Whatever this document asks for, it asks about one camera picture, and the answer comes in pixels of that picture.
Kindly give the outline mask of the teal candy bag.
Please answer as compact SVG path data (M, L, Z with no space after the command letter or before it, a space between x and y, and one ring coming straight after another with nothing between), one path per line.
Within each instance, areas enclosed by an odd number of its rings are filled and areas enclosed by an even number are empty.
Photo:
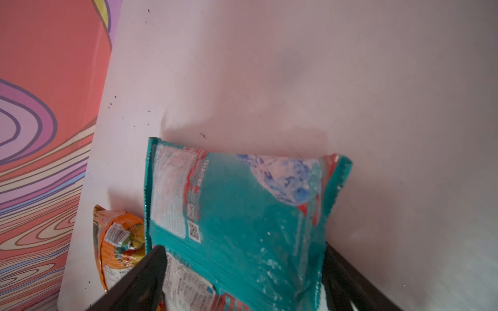
M326 222L351 167L151 137L145 244L165 248L166 309L319 310Z

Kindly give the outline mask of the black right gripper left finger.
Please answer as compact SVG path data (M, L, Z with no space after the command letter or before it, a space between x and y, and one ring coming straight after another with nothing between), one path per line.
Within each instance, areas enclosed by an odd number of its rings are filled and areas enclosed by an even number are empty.
M88 310L161 310L167 254L156 246Z

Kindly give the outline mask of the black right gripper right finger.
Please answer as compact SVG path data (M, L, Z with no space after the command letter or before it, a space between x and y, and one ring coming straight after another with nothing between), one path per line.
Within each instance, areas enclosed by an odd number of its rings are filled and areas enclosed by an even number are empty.
M322 284L328 310L401 311L330 244L325 252Z

